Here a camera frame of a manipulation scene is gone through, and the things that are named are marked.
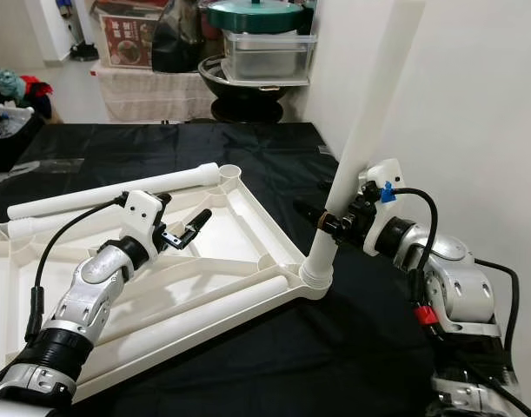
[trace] blue clip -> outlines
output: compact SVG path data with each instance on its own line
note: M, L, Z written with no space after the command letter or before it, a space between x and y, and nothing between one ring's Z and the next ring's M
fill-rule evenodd
M385 188L381 189L381 202L394 202L396 201L396 195L393 195L393 185L387 181L385 182Z

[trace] silver robot arm segment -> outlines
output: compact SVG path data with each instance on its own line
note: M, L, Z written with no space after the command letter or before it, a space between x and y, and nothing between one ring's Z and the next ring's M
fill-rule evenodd
M510 351L502 346L495 320L491 283L470 250L453 237L434 234L425 265L419 265L431 228L398 216L396 195L411 190L405 189L398 161L368 169L360 184L341 218L302 201L295 202L295 209L338 243L350 243L368 255L381 253L407 273L412 309L435 351L432 386L438 401L428 415L517 415L488 385L519 393Z
M169 195L128 194L120 240L105 242L77 266L68 292L0 380L0 416L50 415L70 405L82 365L124 284L168 246L185 247L211 216L205 209L182 236L170 235L161 222L169 201Z

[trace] plastic container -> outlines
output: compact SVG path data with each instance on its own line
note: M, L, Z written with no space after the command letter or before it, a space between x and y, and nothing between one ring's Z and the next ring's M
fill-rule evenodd
M305 85L315 35L287 32L278 35L224 32L222 69L232 83Z

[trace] black bag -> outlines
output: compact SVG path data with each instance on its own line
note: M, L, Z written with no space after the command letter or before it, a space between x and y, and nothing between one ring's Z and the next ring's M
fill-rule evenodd
M30 145L44 121L36 113L14 135L0 139L0 172L9 172Z
M151 65L158 72L190 72L222 53L222 34L205 19L205 2L170 0L153 35Z

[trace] white pvc tube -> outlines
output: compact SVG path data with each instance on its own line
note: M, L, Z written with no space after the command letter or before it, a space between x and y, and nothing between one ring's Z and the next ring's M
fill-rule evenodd
M129 182L86 189L77 193L59 195L33 202L25 202L8 207L8 217L11 220L36 215L49 215L67 210L91 207L107 202L119 196L123 191L141 189L150 193L162 193L174 189L186 189L198 185L214 185L220 180L219 167L216 163L205 163L194 169L173 172L171 174L151 176Z
M396 91L404 63L425 8L425 0L395 0L387 28L371 72L362 112L350 133L325 209L345 215L355 198L359 174L368 167L381 133L388 107ZM333 279L333 260L337 246L321 230L300 268L300 276L312 288L327 288Z
M97 346L91 354L78 380L79 384L127 365L171 343L204 330L217 322L238 314L260 302L285 292L289 287L286 278L260 282L223 298L202 304L184 313L148 326L143 331Z
M90 219L93 221L99 215L108 215L115 212L120 214L122 208L118 206L110 206L97 213L93 214ZM10 239L18 239L20 237L32 236L38 233L46 232L47 230L56 230L64 226L69 221L75 219L80 214L85 213L85 210L67 211L58 215L46 215L45 217L24 217L23 219L10 220L6 223L8 237Z

